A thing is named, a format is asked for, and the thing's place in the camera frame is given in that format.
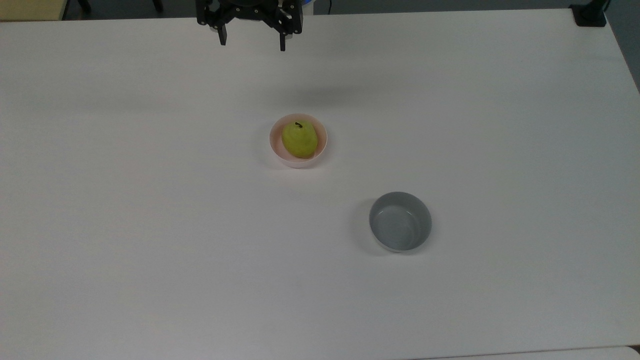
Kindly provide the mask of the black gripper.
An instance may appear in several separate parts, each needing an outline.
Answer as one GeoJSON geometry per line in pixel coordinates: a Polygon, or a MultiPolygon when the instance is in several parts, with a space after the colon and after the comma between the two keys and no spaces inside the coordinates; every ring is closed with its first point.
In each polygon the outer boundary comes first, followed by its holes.
{"type": "Polygon", "coordinates": [[[197,0],[196,19],[199,25],[217,33],[220,44],[226,46],[226,24],[233,19],[263,21],[279,34],[279,50],[286,51],[286,41],[303,30],[302,0],[197,0]]]}

